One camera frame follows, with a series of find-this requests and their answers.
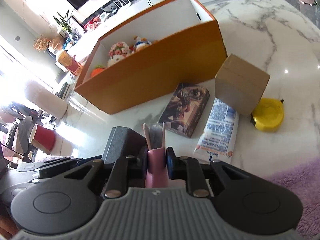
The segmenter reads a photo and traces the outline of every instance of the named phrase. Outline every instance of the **open cardboard box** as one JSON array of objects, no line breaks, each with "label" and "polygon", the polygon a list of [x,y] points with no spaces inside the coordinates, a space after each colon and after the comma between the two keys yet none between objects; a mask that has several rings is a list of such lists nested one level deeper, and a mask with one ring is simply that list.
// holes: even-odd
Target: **open cardboard box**
[{"label": "open cardboard box", "polygon": [[[107,66],[114,43],[133,44],[136,35],[158,42],[90,78],[95,65]],[[208,10],[197,0],[165,0],[98,39],[75,91],[114,114],[166,95],[180,82],[214,78],[226,57],[218,22]]]}]

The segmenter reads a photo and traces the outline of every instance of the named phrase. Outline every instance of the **yellow tape measure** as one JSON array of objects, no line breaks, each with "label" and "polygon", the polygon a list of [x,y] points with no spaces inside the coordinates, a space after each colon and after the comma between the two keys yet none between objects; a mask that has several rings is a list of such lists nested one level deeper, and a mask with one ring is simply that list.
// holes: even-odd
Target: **yellow tape measure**
[{"label": "yellow tape measure", "polygon": [[283,99],[261,98],[253,110],[251,122],[260,131],[275,132],[284,118]]}]

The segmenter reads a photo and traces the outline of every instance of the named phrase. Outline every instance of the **picture frame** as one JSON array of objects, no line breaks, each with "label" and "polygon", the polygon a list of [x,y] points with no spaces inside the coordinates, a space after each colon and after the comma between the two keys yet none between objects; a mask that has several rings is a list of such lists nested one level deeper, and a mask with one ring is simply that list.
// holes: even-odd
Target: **picture frame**
[{"label": "picture frame", "polygon": [[71,16],[70,18],[70,26],[71,30],[77,33],[80,37],[87,32],[87,30],[80,23],[78,23],[78,21],[73,16]]}]

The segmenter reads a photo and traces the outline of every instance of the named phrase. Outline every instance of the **plush toy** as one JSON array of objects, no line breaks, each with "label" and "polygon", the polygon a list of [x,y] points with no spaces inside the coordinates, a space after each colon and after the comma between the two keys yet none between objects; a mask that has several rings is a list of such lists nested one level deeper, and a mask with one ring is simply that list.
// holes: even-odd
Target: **plush toy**
[{"label": "plush toy", "polygon": [[94,67],[94,70],[92,70],[92,72],[90,73],[90,77],[94,77],[94,76],[98,75],[99,73],[101,73],[105,69],[106,69],[106,67],[104,67],[102,65],[96,65]]},{"label": "plush toy", "polygon": [[150,46],[152,43],[148,41],[146,38],[140,38],[139,36],[135,36],[134,41],[136,42],[133,46],[134,52],[144,49],[147,46]]},{"label": "plush toy", "polygon": [[118,61],[120,61],[124,58],[125,58],[125,56],[123,56],[123,55],[113,55],[113,57],[108,60],[107,67],[111,67],[112,65],[116,64]]},{"label": "plush toy", "polygon": [[110,58],[112,58],[114,55],[122,55],[126,57],[130,55],[130,53],[131,51],[129,49],[129,46],[125,42],[121,41],[111,46],[111,49],[109,51],[109,56]]}]

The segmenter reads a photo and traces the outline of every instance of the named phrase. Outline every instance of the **red cup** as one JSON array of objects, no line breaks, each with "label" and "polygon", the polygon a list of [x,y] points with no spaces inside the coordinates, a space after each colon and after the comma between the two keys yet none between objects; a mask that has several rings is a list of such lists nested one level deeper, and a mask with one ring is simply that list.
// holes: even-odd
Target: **red cup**
[{"label": "red cup", "polygon": [[56,135],[54,130],[49,130],[35,124],[30,134],[29,143],[44,153],[51,154],[55,141]]}]

